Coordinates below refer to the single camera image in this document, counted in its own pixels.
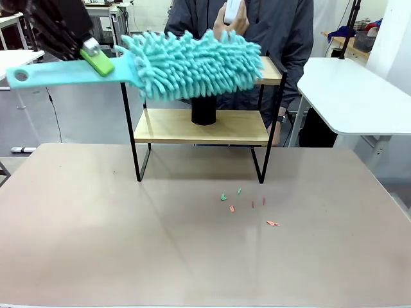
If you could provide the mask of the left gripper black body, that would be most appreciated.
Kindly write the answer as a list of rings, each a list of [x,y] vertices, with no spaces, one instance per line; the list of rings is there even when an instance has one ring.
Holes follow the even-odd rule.
[[[61,60],[77,60],[91,38],[91,18],[82,1],[27,1],[29,19],[39,46]]]

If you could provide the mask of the person's right hand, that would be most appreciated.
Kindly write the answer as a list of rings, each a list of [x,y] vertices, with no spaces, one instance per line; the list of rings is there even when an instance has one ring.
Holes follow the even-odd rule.
[[[235,19],[229,24],[224,23],[224,15],[226,11],[227,3],[219,9],[218,15],[213,25],[213,35],[215,39],[220,40],[224,31],[235,31],[237,35],[244,35],[247,31],[250,23],[247,18],[247,9],[244,1],[240,2],[240,7]]]

